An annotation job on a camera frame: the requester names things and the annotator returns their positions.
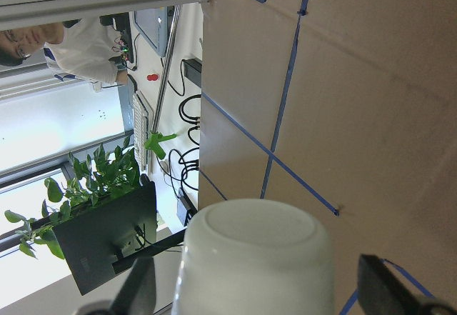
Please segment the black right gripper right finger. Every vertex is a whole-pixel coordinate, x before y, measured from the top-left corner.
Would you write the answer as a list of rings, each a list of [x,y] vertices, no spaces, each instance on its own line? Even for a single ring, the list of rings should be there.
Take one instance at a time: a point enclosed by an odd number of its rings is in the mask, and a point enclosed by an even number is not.
[[[415,295],[388,268],[419,291]],[[358,259],[358,303],[365,314],[442,314],[443,302],[399,265],[376,255]]]

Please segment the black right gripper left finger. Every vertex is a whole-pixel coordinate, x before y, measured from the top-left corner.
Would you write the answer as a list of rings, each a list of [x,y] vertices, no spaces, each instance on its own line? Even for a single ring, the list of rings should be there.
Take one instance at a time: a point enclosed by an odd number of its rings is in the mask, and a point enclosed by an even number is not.
[[[153,314],[156,276],[152,257],[138,258],[123,286],[109,306],[109,314]]]

